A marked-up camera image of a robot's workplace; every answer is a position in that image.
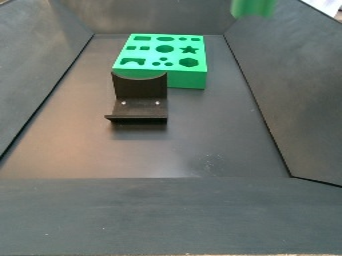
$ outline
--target shape sorter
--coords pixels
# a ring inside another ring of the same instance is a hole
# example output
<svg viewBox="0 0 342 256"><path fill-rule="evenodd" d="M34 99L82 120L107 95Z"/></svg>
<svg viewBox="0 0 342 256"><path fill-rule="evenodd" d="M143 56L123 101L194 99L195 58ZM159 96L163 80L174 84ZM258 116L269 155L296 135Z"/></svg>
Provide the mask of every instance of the shape sorter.
<svg viewBox="0 0 342 256"><path fill-rule="evenodd" d="M207 61L203 36L131 34L113 71L130 78L151 78L167 72L169 87L205 89Z"/></svg>

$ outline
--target green object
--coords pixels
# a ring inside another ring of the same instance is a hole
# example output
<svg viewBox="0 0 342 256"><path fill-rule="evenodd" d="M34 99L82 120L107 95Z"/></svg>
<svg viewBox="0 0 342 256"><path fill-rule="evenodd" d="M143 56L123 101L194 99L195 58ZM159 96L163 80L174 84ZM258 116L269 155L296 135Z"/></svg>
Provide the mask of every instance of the green object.
<svg viewBox="0 0 342 256"><path fill-rule="evenodd" d="M270 17L277 0L233 0L231 15L238 19L246 15Z"/></svg>
<svg viewBox="0 0 342 256"><path fill-rule="evenodd" d="M113 71L130 78L167 72L169 87L206 88L207 61L203 36L131 34Z"/></svg>

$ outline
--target black stand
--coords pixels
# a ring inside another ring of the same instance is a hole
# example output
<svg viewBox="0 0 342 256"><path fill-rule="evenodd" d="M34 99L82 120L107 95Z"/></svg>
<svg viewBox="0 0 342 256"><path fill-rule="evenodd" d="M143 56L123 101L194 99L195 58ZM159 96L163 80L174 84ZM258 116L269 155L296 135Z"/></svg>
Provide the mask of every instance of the black stand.
<svg viewBox="0 0 342 256"><path fill-rule="evenodd" d="M131 79L113 73L117 102L111 115L125 122L167 121L167 73L147 79Z"/></svg>

